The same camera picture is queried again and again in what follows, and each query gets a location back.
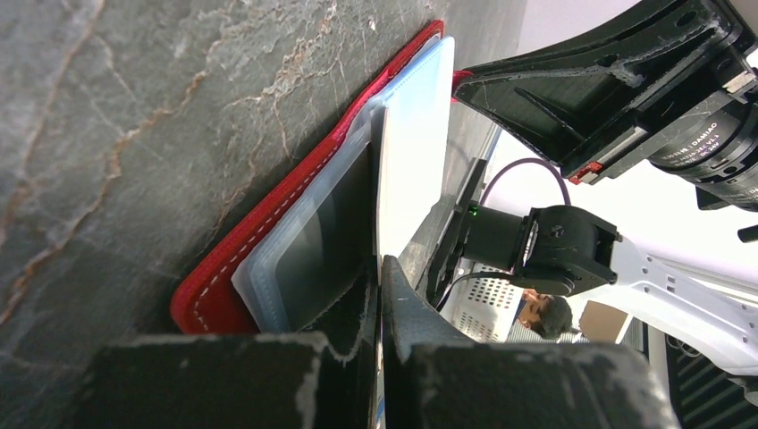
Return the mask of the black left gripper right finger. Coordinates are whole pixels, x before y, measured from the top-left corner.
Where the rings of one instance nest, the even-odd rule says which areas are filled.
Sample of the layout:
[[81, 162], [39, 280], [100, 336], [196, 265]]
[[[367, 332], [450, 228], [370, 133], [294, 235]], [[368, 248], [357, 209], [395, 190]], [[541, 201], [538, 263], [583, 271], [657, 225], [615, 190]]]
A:
[[382, 262], [390, 428], [676, 428], [643, 356], [612, 344], [479, 343]]

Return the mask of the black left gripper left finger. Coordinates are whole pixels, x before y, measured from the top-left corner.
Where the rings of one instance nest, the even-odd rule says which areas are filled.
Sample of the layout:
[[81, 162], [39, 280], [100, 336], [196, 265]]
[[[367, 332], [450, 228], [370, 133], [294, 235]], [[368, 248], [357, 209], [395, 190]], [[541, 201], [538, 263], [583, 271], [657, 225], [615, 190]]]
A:
[[373, 428], [377, 271], [302, 332], [146, 335], [92, 358], [63, 428]]

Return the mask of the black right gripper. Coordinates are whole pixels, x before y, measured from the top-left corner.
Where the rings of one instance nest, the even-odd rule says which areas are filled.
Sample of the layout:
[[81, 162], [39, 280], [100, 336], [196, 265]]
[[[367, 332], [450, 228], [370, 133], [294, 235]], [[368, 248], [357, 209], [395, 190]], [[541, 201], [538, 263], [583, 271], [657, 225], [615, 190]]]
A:
[[573, 181], [640, 164], [703, 210], [757, 208], [757, 71], [725, 1], [642, 1], [532, 53], [468, 67], [454, 98]]

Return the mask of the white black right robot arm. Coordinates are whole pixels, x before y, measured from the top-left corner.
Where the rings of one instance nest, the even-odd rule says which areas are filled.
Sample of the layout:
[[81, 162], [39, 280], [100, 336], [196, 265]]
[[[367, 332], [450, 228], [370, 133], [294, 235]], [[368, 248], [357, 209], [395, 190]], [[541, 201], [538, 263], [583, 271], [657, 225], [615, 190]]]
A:
[[[729, 1], [642, 1], [584, 34], [456, 71], [452, 96], [534, 152], [561, 186], [646, 161], [702, 210], [757, 208], [757, 28]], [[428, 272], [442, 307], [461, 258], [543, 294], [583, 295], [701, 352], [757, 401], [757, 312], [565, 203], [517, 217], [467, 187]]]

